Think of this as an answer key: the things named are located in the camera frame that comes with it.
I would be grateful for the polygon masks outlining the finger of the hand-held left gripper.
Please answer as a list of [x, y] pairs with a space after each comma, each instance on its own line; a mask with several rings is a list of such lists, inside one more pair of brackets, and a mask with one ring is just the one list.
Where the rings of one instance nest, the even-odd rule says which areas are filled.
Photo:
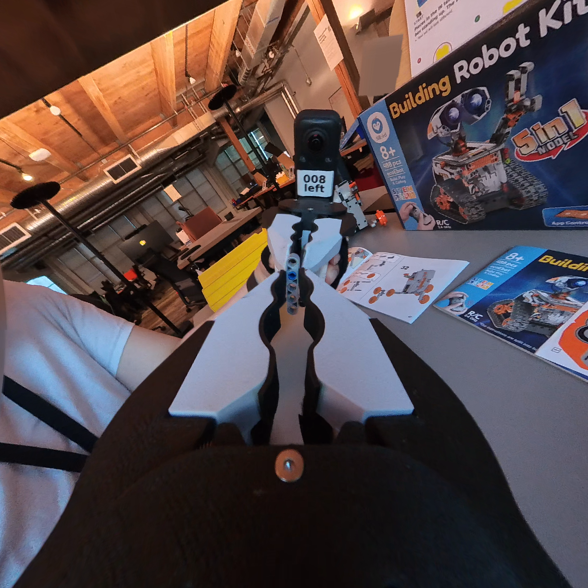
[[300, 222], [300, 217], [294, 215], [276, 215], [268, 227], [268, 247], [276, 271], [285, 270], [293, 245], [292, 235], [295, 233], [294, 224]]
[[315, 219], [304, 247], [302, 267], [317, 272], [339, 253], [344, 235], [354, 232], [354, 219]]

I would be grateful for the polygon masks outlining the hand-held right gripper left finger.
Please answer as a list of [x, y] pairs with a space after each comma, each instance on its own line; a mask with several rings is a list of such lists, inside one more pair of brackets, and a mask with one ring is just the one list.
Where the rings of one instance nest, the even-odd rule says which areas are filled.
[[275, 271], [217, 316], [169, 407], [171, 416], [208, 417], [237, 426], [247, 443], [269, 442], [279, 399], [271, 340], [281, 327]]

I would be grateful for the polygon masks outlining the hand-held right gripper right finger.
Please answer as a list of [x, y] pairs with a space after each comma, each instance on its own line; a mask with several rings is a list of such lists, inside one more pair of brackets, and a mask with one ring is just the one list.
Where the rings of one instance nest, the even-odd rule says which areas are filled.
[[346, 422], [410, 415], [413, 404], [370, 319], [312, 272], [301, 271], [311, 335], [300, 416], [304, 442], [331, 442]]

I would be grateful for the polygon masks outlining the grey holed beam with blue pin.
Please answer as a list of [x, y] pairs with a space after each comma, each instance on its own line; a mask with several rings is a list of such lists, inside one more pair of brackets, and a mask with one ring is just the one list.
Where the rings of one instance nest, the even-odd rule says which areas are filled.
[[286, 310], [290, 315], [295, 315], [300, 306], [300, 257], [298, 254], [291, 253], [285, 264], [286, 284], [285, 300]]

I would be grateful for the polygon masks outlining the person's left forearm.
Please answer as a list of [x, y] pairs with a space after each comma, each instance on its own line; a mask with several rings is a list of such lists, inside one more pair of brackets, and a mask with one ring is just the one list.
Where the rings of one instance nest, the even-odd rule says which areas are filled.
[[116, 379], [133, 392], [181, 343], [180, 338], [133, 326]]

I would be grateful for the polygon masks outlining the partly built toy robot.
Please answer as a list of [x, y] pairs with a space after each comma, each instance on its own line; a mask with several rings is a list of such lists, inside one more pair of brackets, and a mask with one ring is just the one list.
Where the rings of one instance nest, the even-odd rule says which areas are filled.
[[345, 181], [334, 187], [333, 202], [342, 203], [346, 206], [348, 212], [355, 217], [358, 230], [369, 226], [362, 211], [362, 201], [355, 182]]

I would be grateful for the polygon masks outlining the brown cardboard box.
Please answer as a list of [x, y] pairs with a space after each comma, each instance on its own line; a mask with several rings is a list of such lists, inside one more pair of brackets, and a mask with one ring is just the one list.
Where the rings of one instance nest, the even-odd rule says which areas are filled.
[[221, 224], [222, 219], [215, 213], [215, 211], [207, 206], [197, 214], [188, 217], [182, 224], [184, 232], [191, 241], [197, 241], [207, 234], [217, 225]]

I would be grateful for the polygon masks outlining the open white instruction booklet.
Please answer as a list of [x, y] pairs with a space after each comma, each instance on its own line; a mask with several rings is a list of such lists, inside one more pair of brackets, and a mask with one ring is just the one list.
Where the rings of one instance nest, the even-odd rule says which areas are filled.
[[468, 264], [351, 247], [337, 291], [359, 306], [411, 324]]

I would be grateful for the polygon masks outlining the white paper notice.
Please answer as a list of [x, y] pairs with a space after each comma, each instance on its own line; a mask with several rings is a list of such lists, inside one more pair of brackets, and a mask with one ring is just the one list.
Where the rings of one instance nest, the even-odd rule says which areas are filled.
[[322, 17], [315, 28], [314, 35], [326, 59], [327, 66], [330, 70], [334, 70], [343, 60], [343, 54], [327, 14]]

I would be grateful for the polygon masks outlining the black floor lamp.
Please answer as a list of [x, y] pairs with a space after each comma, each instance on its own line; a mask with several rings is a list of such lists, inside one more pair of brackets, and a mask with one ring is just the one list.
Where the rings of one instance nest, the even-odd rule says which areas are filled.
[[86, 246], [104, 265], [116, 275], [121, 283], [127, 286], [131, 291], [135, 292], [137, 297], [141, 299], [146, 307], [151, 309], [159, 319], [161, 319], [168, 327], [170, 327], [178, 337], [183, 337], [188, 333], [189, 327], [180, 329], [171, 320], [169, 320], [148, 298], [142, 294], [140, 289], [129, 281], [107, 258], [94, 247], [75, 226], [72, 226], [50, 203], [49, 200], [53, 198], [59, 191], [61, 186], [58, 182], [42, 182], [34, 186], [28, 187], [18, 193], [12, 200], [11, 206], [14, 209], [29, 209], [35, 205], [43, 204], [46, 209], [68, 230], [76, 239], [84, 246]]
[[249, 135], [247, 134], [246, 130], [244, 129], [243, 125], [239, 121], [239, 118], [237, 117], [237, 115], [235, 114], [235, 112], [233, 111], [233, 109], [229, 103], [229, 101], [235, 96], [236, 92], [237, 92], [237, 87], [235, 85], [224, 86], [223, 88], [218, 90], [218, 92], [216, 92], [216, 94], [210, 99], [208, 107], [211, 111], [217, 111], [223, 106], [226, 107], [227, 112], [229, 113], [232, 120], [234, 120], [234, 122], [236, 123], [238, 129], [240, 130], [241, 134], [245, 138], [250, 149], [257, 156], [262, 172], [261, 173], [256, 172], [256, 169], [257, 169], [256, 166], [254, 166], [253, 161], [250, 159], [245, 148], [240, 143], [238, 136], [234, 133], [227, 117], [225, 115], [223, 115], [217, 121], [220, 123], [221, 127], [224, 129], [227, 137], [231, 141], [231, 144], [238, 152], [239, 157], [243, 160], [244, 164], [247, 166], [248, 171], [250, 173], [252, 173], [255, 176], [255, 178], [257, 178], [259, 176], [264, 176], [270, 182], [270, 184], [278, 192], [280, 192], [281, 188], [275, 179], [275, 174], [272, 173], [272, 171], [270, 170], [270, 168], [266, 164], [266, 160], [264, 159], [261, 151], [251, 141]]

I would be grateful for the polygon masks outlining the wooden backboard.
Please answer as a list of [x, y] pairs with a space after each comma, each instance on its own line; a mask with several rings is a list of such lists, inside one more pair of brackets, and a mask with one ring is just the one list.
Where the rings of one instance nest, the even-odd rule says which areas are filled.
[[404, 1], [395, 1], [389, 20], [389, 36], [402, 36], [399, 72], [396, 78], [396, 90], [411, 80], [409, 31]]

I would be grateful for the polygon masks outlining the robot kit box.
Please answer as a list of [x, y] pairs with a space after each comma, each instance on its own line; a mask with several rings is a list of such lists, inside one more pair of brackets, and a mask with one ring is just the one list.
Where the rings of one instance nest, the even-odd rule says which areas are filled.
[[587, 1], [528, 1], [359, 117], [402, 227], [587, 229]]

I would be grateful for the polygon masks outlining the blue instruction booklet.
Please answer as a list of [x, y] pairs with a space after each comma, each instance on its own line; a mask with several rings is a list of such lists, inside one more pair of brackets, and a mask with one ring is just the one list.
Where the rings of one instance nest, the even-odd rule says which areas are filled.
[[534, 354], [586, 302], [586, 257], [516, 246], [435, 307]]

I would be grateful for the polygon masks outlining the white instruction poster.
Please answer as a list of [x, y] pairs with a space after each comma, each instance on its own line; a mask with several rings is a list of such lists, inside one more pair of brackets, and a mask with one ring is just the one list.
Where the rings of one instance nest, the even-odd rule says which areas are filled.
[[405, 1], [410, 80], [587, 77], [587, 1]]

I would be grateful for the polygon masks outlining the robot sticker sheet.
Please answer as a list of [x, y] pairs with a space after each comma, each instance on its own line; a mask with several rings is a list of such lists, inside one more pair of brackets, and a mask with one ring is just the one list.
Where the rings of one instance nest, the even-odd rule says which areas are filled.
[[562, 324], [535, 355], [587, 380], [587, 303]]

